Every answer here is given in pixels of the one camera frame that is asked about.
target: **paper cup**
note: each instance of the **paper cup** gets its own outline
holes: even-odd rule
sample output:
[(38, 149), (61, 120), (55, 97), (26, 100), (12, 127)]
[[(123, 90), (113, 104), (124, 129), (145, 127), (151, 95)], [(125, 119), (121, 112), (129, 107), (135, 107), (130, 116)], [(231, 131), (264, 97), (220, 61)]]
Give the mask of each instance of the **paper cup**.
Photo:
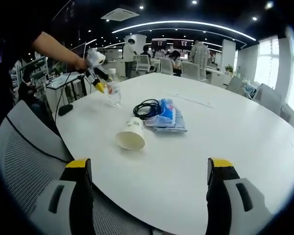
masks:
[(140, 150), (145, 145), (143, 121), (132, 117), (116, 135), (119, 146), (127, 150)]

